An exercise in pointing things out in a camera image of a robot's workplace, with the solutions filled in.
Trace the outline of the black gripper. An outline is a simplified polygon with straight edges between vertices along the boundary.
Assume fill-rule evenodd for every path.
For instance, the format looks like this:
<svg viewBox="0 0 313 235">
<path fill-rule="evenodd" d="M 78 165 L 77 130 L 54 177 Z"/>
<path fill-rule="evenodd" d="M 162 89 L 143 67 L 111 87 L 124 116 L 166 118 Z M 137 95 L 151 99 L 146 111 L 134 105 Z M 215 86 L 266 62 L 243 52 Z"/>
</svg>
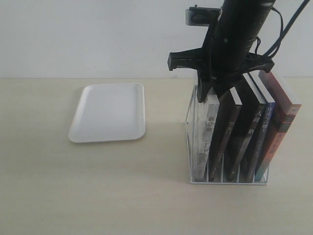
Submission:
<svg viewBox="0 0 313 235">
<path fill-rule="evenodd" d="M 273 60 L 267 55 L 250 52 L 263 26 L 262 23 L 188 23 L 190 26 L 208 27 L 205 39 L 200 48 L 169 53 L 168 69 L 197 70 L 197 99 L 205 103 L 206 97 L 213 88 L 218 98 L 241 80 L 237 77 L 252 71 L 270 72 Z"/>
</svg>

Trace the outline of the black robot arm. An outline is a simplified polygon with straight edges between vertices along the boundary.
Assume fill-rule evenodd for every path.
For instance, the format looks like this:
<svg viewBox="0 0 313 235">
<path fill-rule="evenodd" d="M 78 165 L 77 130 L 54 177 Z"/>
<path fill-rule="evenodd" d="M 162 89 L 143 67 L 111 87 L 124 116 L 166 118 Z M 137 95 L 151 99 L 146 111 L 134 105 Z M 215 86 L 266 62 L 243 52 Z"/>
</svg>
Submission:
<svg viewBox="0 0 313 235">
<path fill-rule="evenodd" d="M 186 24 L 208 28 L 200 48 L 171 52 L 168 68 L 194 69 L 198 76 L 199 103 L 211 88 L 227 90 L 244 73 L 270 72 L 269 56 L 250 52 L 273 7 L 272 0 L 225 0 L 220 8 L 191 6 L 185 11 Z"/>
</svg>

